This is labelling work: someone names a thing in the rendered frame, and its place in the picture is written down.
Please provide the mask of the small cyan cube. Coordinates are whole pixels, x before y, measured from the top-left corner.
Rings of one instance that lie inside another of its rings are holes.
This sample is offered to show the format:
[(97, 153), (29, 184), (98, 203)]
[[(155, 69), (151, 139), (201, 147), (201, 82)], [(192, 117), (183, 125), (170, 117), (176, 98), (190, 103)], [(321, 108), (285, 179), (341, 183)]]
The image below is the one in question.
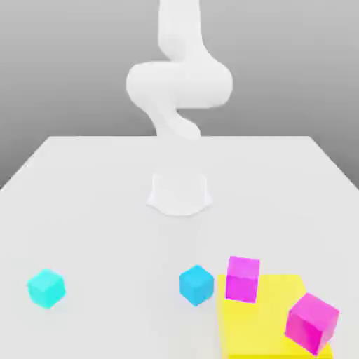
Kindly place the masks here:
[(27, 282), (30, 299), (42, 308), (50, 309), (66, 294), (64, 278), (50, 269), (44, 269)]

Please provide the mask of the large yellow box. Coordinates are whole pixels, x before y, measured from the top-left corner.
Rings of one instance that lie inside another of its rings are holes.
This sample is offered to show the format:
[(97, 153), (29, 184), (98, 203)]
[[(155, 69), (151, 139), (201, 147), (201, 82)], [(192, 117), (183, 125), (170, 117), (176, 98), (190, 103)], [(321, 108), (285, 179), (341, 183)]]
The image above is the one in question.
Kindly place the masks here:
[(216, 284), (221, 359), (334, 359), (329, 344), (314, 356), (285, 336), (288, 311), (306, 293), (299, 275), (261, 275), (254, 304), (226, 299), (224, 274)]

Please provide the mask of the small blue cube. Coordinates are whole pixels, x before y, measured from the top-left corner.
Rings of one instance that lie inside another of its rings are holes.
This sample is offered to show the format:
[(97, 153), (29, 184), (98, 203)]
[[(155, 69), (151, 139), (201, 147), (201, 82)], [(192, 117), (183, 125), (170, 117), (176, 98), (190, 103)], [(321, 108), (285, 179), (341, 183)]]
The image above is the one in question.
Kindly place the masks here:
[(214, 277), (202, 266), (195, 265), (179, 275), (179, 292), (193, 306), (198, 306), (213, 295)]

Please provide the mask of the small magenta cube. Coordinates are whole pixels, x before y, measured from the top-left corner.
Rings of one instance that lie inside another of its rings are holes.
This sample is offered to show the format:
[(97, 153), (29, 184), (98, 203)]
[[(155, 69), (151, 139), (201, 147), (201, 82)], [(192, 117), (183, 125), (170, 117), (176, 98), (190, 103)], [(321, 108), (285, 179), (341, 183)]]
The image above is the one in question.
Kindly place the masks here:
[(230, 256), (226, 273), (225, 297), (254, 304), (257, 301), (260, 261)]
[(318, 355), (333, 337), (339, 314), (339, 309), (307, 292), (289, 310), (285, 336)]

